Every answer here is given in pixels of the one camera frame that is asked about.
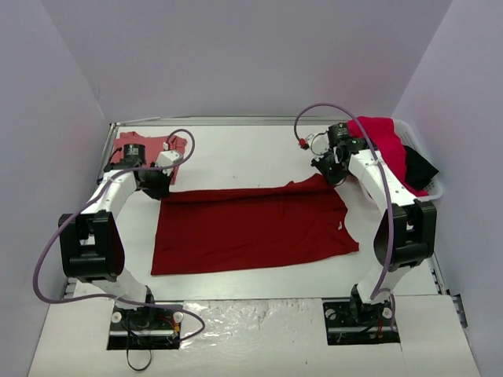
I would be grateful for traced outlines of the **dark red t-shirt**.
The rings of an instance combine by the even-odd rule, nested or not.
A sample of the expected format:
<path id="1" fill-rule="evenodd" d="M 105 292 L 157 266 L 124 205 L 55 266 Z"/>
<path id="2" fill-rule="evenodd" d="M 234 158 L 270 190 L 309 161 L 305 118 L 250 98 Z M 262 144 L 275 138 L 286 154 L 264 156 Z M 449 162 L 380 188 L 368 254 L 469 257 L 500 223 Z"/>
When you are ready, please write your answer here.
<path id="1" fill-rule="evenodd" d="M 358 251 L 347 207 L 320 174 L 275 188 L 175 192 L 162 200 L 153 276 L 265 269 Z"/>

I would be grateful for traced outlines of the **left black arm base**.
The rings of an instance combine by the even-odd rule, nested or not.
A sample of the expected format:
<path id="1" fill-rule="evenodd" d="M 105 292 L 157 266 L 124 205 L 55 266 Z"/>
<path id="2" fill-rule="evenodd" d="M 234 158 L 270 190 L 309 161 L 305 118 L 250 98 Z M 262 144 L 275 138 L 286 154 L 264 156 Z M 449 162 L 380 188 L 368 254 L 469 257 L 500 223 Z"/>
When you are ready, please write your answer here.
<path id="1" fill-rule="evenodd" d="M 107 350 L 178 350 L 184 314 L 172 309 L 113 307 Z"/>

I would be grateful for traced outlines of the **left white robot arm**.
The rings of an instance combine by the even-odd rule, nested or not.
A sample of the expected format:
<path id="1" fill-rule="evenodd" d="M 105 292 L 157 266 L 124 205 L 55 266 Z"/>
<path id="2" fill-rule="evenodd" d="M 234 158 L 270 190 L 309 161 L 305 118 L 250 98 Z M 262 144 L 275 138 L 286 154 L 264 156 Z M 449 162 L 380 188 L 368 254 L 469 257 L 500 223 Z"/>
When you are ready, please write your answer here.
<path id="1" fill-rule="evenodd" d="M 91 205 L 75 218 L 61 215 L 58 225 L 64 274 L 83 284 L 92 284 L 111 295 L 119 308 L 130 310 L 130 319 L 140 328 L 152 327 L 158 319 L 150 288 L 138 282 L 125 267 L 125 250 L 116 218 L 136 191 L 161 200 L 169 195 L 173 165 L 183 154 L 164 144 L 156 160 L 146 162 L 146 147 L 128 144 L 123 157 L 109 162 Z"/>

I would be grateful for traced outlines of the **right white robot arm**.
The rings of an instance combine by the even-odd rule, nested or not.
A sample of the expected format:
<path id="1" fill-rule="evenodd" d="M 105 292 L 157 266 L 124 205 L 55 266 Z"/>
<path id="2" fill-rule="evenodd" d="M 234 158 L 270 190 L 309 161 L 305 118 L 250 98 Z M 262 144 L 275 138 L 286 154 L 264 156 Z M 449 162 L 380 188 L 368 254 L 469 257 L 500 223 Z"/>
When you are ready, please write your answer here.
<path id="1" fill-rule="evenodd" d="M 362 121 L 354 125 L 358 134 L 349 123 L 336 123 L 307 136 L 305 147 L 314 156 L 312 166 L 330 185 L 353 177 L 379 211 L 373 264 L 355 284 L 348 306 L 355 323 L 367 324 L 376 316 L 376 305 L 390 301 L 398 283 L 431 257 L 437 212 L 432 201 L 417 197 L 400 181 Z"/>

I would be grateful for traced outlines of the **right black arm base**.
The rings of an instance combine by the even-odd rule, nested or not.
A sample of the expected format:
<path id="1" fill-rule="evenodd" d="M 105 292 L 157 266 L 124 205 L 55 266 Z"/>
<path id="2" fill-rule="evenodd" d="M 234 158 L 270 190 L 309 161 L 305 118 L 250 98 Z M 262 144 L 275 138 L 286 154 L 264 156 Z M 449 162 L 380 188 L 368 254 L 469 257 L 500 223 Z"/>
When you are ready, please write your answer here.
<path id="1" fill-rule="evenodd" d="M 329 346 L 400 343 L 390 299 L 364 304 L 354 291 L 350 297 L 323 298 L 322 309 Z"/>

